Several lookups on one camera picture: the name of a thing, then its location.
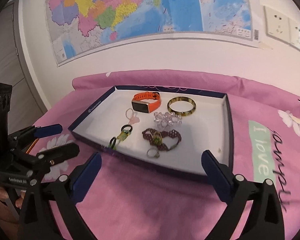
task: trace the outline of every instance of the orange watch strap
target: orange watch strap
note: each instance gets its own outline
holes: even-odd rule
[[[158,99],[154,102],[148,105],[149,113],[153,112],[154,110],[158,109],[161,106],[161,98],[160,96]]]
[[[132,100],[136,101],[141,101],[143,99],[154,99],[157,100],[158,97],[160,98],[159,93],[154,93],[154,92],[143,92],[143,93],[138,93],[133,96]]]

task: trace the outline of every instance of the colorful map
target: colorful map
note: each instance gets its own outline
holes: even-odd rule
[[[252,39],[248,0],[46,0],[46,4],[58,63],[115,41],[158,33]]]

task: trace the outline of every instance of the smartwatch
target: smartwatch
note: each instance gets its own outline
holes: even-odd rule
[[[143,102],[143,99],[153,99],[154,103]],[[143,92],[135,94],[132,101],[132,108],[134,111],[142,113],[151,113],[158,109],[161,105],[160,94],[158,92]]]

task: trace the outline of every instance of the green keychain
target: green keychain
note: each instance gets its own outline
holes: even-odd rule
[[[116,150],[116,145],[118,146],[120,142],[123,142],[132,132],[132,126],[126,124],[121,127],[121,133],[117,137],[113,137],[109,142],[109,148]]]

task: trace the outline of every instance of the white wall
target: white wall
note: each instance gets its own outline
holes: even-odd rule
[[[292,0],[260,0],[300,22]],[[20,34],[30,73],[47,108],[69,93],[79,76],[137,69],[177,69],[240,76],[300,96],[300,52],[266,37],[273,49],[209,40],[156,40],[106,49],[57,67],[46,27],[45,0],[21,0]]]

